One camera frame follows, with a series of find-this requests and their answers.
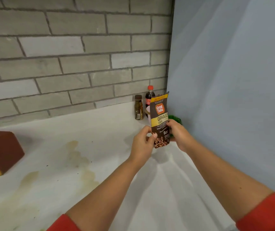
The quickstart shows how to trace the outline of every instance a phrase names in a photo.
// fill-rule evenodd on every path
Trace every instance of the brown coffee pouch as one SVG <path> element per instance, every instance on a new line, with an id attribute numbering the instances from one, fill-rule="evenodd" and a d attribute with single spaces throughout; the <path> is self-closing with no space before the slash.
<path id="1" fill-rule="evenodd" d="M 169 144 L 169 127 L 167 113 L 167 94 L 151 97 L 150 101 L 150 117 L 152 133 L 157 133 L 154 147 L 163 147 Z"/>

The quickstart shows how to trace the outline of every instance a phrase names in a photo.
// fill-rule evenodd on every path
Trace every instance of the spill stain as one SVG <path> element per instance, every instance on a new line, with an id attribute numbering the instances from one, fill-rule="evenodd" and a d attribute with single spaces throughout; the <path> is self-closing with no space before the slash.
<path id="1" fill-rule="evenodd" d="M 38 171 L 28 173 L 20 182 L 18 189 L 0 203 L 0 231 L 17 230 L 22 223 L 38 213 L 38 208 L 20 201 L 29 193 L 38 178 Z"/>
<path id="2" fill-rule="evenodd" d="M 80 177 L 82 185 L 80 189 L 78 189 L 77 195 L 85 195 L 91 192 L 100 183 L 95 181 L 95 173 L 88 168 L 89 160 L 86 157 L 81 156 L 81 152 L 75 150 L 78 144 L 79 142 L 75 140 L 66 143 L 66 149 L 68 151 L 66 165 L 82 169 Z"/>

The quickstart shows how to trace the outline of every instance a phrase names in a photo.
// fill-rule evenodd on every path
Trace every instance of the person's right hand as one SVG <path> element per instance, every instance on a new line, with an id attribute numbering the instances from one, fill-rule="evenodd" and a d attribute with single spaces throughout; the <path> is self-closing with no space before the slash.
<path id="1" fill-rule="evenodd" d="M 175 120 L 169 119 L 166 125 L 170 127 L 170 133 L 174 135 L 170 141 L 175 141 L 181 151 L 188 152 L 195 142 L 195 139 L 189 134 L 184 126 Z"/>

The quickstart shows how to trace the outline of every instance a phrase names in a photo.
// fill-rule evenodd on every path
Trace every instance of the white countertop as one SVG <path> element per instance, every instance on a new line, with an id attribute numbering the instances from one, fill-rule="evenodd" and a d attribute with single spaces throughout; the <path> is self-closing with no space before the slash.
<path id="1" fill-rule="evenodd" d="M 0 128 L 25 156 L 0 176 L 0 231 L 46 230 L 130 153 L 148 124 L 124 103 Z M 154 149 L 110 230 L 226 230 L 233 224 L 191 159 L 175 143 Z"/>

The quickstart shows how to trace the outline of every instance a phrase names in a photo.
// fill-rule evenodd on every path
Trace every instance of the red sleeve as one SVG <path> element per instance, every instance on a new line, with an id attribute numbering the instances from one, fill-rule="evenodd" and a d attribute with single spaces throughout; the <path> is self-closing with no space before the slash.
<path id="1" fill-rule="evenodd" d="M 275 193 L 236 223 L 240 231 L 275 231 Z"/>
<path id="2" fill-rule="evenodd" d="M 76 224 L 66 214 L 61 215 L 47 231 L 80 231 Z"/>

